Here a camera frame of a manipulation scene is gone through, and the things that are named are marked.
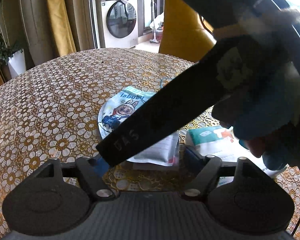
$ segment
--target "floral tablecloth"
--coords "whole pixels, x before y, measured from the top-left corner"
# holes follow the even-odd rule
[[[127,86],[157,91],[161,82],[170,81],[191,64],[133,49],[96,49],[51,60],[1,86],[0,238],[9,231],[2,201],[25,177],[50,156],[73,162],[98,154],[96,115],[105,101]],[[186,129],[214,125],[218,121],[208,109],[181,130],[181,142]],[[128,190],[176,189],[189,179],[191,174],[183,167],[180,172],[142,172],[119,165],[104,176],[111,187]],[[73,178],[65,180],[76,184]],[[295,202],[291,230],[300,214],[300,172],[288,168],[276,180]],[[300,239],[300,227],[296,238]]]

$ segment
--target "cartoon fox print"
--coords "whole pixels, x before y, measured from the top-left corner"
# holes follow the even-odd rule
[[[123,118],[127,118],[134,112],[134,108],[138,105],[139,101],[133,102],[133,100],[129,100],[122,105],[119,105],[117,108],[113,109],[112,115],[106,115],[102,119],[102,123],[104,125],[108,125],[112,130],[116,129],[120,120]]]

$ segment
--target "flower pattern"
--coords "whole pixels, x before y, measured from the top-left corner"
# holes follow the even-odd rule
[[[25,177],[51,156],[62,162],[96,156],[96,115],[123,87],[158,91],[191,62],[133,49],[96,49],[56,58],[28,70],[0,87],[0,239],[8,231],[2,201]],[[204,112],[180,131],[218,125]],[[117,166],[104,176],[112,188],[160,190],[173,184],[158,172],[129,171]],[[66,182],[77,184],[74,178]],[[300,172],[289,168],[277,177],[295,202],[288,230],[300,214]],[[295,234],[300,239],[300,226]]]

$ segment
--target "white washing machine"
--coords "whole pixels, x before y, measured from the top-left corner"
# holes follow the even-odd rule
[[[138,44],[137,1],[96,0],[101,48],[131,48]]]

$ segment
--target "white planter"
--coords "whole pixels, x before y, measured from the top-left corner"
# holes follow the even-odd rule
[[[17,51],[9,58],[8,67],[12,78],[26,72],[25,54]]]

